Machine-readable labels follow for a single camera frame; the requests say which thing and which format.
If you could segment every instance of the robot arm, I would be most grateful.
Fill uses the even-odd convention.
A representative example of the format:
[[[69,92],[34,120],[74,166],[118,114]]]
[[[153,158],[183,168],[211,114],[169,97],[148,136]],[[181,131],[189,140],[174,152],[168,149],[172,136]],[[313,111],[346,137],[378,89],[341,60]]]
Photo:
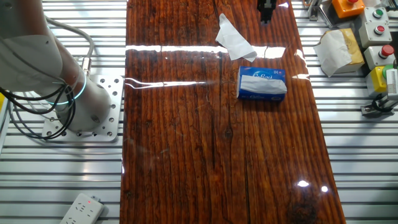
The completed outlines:
[[[60,87],[68,87],[67,93],[60,92],[46,100],[54,105],[61,123],[68,123],[70,130],[90,131],[105,120],[111,103],[108,92],[86,76],[91,62],[85,62],[83,70],[52,34],[41,0],[0,0],[1,89],[48,96]],[[3,93],[15,100],[15,95]],[[73,95],[73,106],[69,94]],[[76,113],[69,123],[73,107]]]

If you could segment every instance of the emergency stop button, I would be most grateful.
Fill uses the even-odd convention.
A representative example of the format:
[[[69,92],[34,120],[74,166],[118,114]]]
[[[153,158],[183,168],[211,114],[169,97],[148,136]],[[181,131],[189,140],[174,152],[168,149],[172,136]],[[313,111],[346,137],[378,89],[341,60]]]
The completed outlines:
[[[384,45],[379,52],[381,58],[388,58],[388,56],[394,53],[394,48],[391,45]]]

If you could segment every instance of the power strip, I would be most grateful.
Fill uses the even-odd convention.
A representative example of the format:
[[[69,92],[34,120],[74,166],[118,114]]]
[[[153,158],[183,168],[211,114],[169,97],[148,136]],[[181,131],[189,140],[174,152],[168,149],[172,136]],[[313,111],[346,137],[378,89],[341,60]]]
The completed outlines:
[[[94,224],[103,210],[103,204],[85,194],[80,194],[61,224]]]

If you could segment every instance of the tissue paper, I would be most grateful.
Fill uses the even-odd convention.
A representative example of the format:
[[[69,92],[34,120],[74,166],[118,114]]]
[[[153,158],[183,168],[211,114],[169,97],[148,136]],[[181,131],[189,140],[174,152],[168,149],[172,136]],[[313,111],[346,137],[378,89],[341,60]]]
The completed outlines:
[[[257,57],[257,53],[253,47],[242,37],[223,13],[220,15],[220,31],[218,32],[216,41],[227,48],[231,60],[243,57],[253,62]]]
[[[286,85],[282,80],[271,80],[248,75],[242,76],[241,89],[262,94],[284,94],[287,92]]]
[[[352,62],[351,54],[340,30],[328,32],[321,38],[321,44],[314,47],[323,72],[331,77],[339,68]]]

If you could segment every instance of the tissue pack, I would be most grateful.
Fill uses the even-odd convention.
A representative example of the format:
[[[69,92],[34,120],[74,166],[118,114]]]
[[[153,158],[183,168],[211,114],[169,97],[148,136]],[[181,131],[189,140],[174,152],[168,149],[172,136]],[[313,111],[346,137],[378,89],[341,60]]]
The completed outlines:
[[[240,66],[237,86],[239,99],[282,101],[287,92],[285,70]]]

